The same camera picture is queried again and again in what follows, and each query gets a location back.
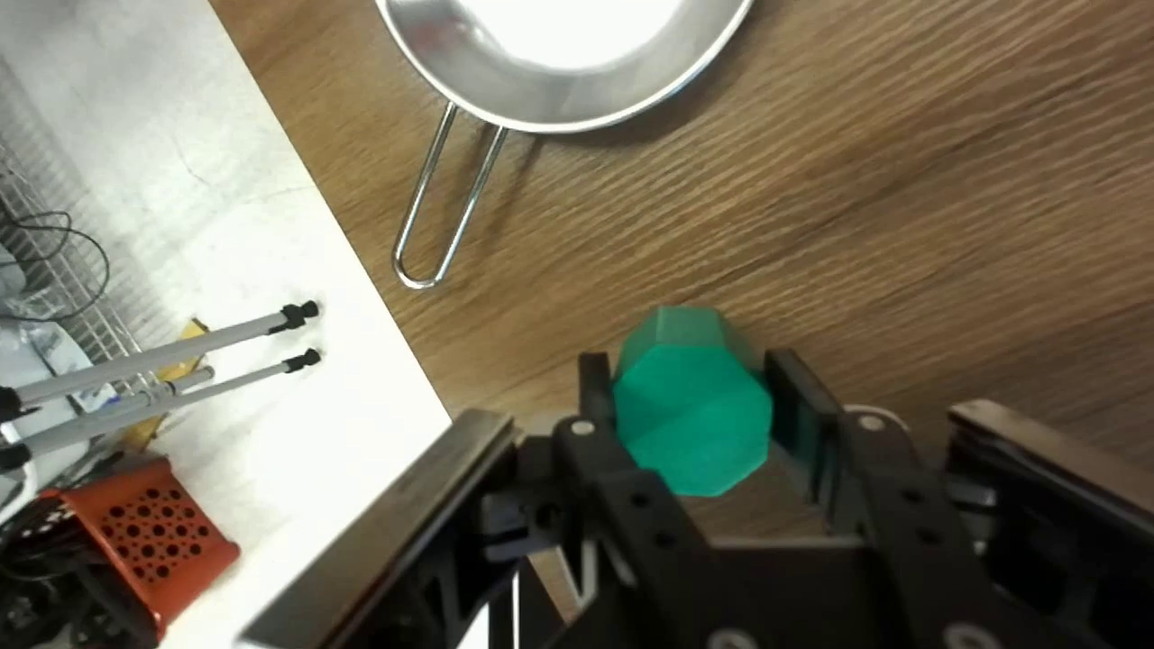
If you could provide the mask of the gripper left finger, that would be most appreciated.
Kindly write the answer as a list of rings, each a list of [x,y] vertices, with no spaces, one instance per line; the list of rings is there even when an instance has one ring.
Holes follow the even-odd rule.
[[[237,649],[710,649],[709,543],[610,415],[602,355],[546,435],[462,412]]]

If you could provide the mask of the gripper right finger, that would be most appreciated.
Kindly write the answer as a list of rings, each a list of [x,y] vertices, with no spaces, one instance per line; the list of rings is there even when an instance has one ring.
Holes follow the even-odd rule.
[[[986,398],[949,406],[947,458],[850,406],[790,349],[764,356],[771,435],[830,534],[878,564],[902,649],[1154,649],[1154,476]]]

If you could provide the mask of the green cylinder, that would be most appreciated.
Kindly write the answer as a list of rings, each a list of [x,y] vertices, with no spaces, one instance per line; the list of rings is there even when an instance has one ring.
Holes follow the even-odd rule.
[[[677,497],[724,497],[769,457],[774,396],[717,309],[653,309],[619,350],[610,394],[619,440]]]

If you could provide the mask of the yellow object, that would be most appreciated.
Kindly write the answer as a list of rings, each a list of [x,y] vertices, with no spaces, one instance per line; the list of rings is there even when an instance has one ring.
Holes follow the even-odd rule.
[[[203,336],[209,331],[207,324],[203,324],[197,318],[193,318],[185,324],[179,341],[183,342]],[[207,366],[205,355],[201,355],[162,367],[162,370],[157,370],[156,376],[158,381],[153,391],[156,396],[177,396],[210,382],[215,376],[215,370]],[[162,412],[162,415],[150,416],[150,418],[123,430],[123,435],[119,440],[120,452],[147,452],[149,443],[152,443],[160,434],[166,419],[168,419],[168,415]]]

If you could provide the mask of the orange perforated box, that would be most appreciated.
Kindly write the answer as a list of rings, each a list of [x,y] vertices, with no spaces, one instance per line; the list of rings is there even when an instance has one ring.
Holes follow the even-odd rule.
[[[75,488],[48,488],[42,498],[54,498],[78,519],[145,609],[156,640],[242,554],[165,457]]]

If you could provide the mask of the stand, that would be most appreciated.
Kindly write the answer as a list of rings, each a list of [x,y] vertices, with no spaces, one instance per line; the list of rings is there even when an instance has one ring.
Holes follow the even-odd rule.
[[[243,343],[256,337],[272,336],[283,331],[295,330],[320,315],[317,301],[309,300],[295,305],[286,305],[279,312],[254,319],[242,324],[231,324],[220,330],[211,330],[207,335],[186,338],[142,351],[132,356],[103,361],[85,370],[57,375],[21,387],[0,386],[0,424],[15,422],[20,416],[29,415],[42,403],[62,398],[72,393],[90,388],[157,366],[185,361],[193,357],[210,353]],[[32,437],[0,447],[0,475],[23,469],[33,460],[50,452],[82,443],[95,438],[135,425],[157,415],[166,415],[170,410],[192,406],[201,401],[213,398],[232,390],[254,385],[261,379],[282,374],[291,374],[317,365],[321,361],[319,350],[310,348],[304,353],[284,361],[277,361],[264,370],[256,370],[243,375],[227,379],[218,385],[197,388],[190,393],[178,393],[152,401],[147,406],[112,406],[93,415],[78,416],[69,422],[40,431]]]

